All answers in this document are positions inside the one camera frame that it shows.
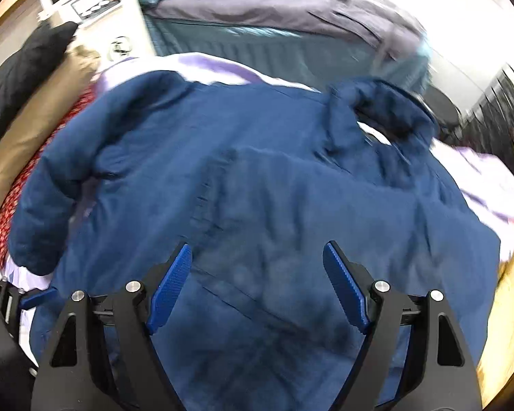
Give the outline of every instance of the red cloth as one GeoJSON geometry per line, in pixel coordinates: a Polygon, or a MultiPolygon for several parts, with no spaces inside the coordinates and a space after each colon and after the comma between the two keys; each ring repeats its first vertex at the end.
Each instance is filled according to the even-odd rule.
{"type": "Polygon", "coordinates": [[[64,115],[61,119],[59,125],[55,128],[53,133],[50,134],[48,139],[42,144],[42,146],[36,151],[34,156],[30,159],[30,161],[25,165],[25,168],[19,173],[17,178],[15,179],[11,189],[4,199],[2,206],[0,207],[0,269],[4,266],[6,254],[8,253],[8,236],[10,234],[11,229],[11,218],[15,213],[15,208],[17,207],[17,203],[19,202],[19,196],[21,196],[21,190],[23,190],[23,186],[25,182],[27,182],[30,173],[40,160],[40,156],[44,148],[53,140],[53,137],[57,134],[59,130],[64,128],[64,126],[80,111],[82,111],[86,106],[93,102],[95,99],[95,95],[89,87],[86,89],[78,101],[74,104],[71,110],[64,115]]]}

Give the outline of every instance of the white device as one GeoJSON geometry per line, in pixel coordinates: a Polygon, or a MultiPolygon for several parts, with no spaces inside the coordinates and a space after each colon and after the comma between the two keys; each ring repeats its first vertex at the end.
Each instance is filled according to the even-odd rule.
{"type": "Polygon", "coordinates": [[[155,55],[137,0],[40,0],[40,19],[78,23],[77,41],[101,54],[101,67],[127,56],[155,55]]]}

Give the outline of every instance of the metal screw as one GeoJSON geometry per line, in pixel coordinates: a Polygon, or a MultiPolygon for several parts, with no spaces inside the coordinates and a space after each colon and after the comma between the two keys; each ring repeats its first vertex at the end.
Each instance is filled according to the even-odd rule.
{"type": "Polygon", "coordinates": [[[430,297],[431,297],[434,301],[442,301],[442,300],[443,300],[443,293],[441,293],[439,290],[433,290],[433,291],[430,293],[430,297]]]}
{"type": "Polygon", "coordinates": [[[141,283],[139,281],[130,281],[125,285],[125,289],[128,292],[137,292],[139,289],[141,289],[141,283]]]}
{"type": "Polygon", "coordinates": [[[72,293],[71,295],[71,298],[72,298],[72,301],[80,301],[82,299],[84,299],[84,292],[81,291],[81,290],[76,290],[75,292],[72,293]]]}
{"type": "Polygon", "coordinates": [[[388,284],[386,281],[383,281],[383,280],[376,281],[375,288],[379,292],[388,292],[390,290],[390,284],[388,284]]]}

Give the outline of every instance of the blue rubber pad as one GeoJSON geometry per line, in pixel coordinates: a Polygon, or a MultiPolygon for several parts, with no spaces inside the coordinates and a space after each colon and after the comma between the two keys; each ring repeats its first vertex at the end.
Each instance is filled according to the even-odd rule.
{"type": "Polygon", "coordinates": [[[40,304],[45,303],[55,296],[57,293],[57,289],[54,287],[50,287],[49,289],[42,290],[36,294],[31,296],[21,298],[19,301],[19,307],[24,311],[32,309],[33,307],[40,306],[40,304]]]}
{"type": "Polygon", "coordinates": [[[366,314],[366,298],[329,243],[324,247],[323,264],[348,322],[365,334],[371,324],[366,314]]]}
{"type": "Polygon", "coordinates": [[[175,302],[187,280],[191,264],[192,251],[189,245],[185,244],[152,296],[150,313],[146,323],[151,335],[168,321],[173,306],[175,306],[175,302]]]}

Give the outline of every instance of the blue jacket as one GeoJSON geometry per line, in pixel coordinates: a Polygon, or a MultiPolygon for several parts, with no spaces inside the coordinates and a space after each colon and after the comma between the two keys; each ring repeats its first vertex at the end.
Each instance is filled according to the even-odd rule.
{"type": "Polygon", "coordinates": [[[477,363],[499,240],[430,154],[435,132],[418,102],[378,80],[321,94],[157,71],[116,87],[45,149],[15,212],[14,261],[54,271],[60,293],[36,311],[33,352],[72,291],[120,289],[185,239],[193,269],[153,342],[187,409],[327,410],[362,342],[322,266],[335,239],[400,291],[444,291],[477,363]],[[369,140],[356,113],[393,145],[369,140]],[[95,207],[67,242],[89,177],[95,207]]]}

